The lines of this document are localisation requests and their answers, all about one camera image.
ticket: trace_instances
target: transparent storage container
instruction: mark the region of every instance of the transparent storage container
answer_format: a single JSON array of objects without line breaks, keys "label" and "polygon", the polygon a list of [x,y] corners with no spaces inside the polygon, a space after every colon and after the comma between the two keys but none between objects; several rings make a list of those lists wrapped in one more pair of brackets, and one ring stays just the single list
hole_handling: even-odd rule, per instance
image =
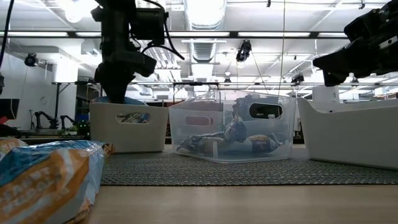
[{"label": "transparent storage container", "polygon": [[219,90],[169,108],[173,150],[215,162],[287,159],[296,99]]}]

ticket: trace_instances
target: ventilation duct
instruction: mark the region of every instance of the ventilation duct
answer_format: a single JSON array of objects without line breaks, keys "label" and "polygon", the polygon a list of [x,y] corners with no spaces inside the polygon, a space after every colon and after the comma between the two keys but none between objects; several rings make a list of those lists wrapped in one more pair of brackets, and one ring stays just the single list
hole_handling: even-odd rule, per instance
[{"label": "ventilation duct", "polygon": [[[185,19],[189,30],[221,30],[223,28],[226,0],[184,0]],[[210,62],[216,53],[216,44],[191,43],[195,61]]]}]

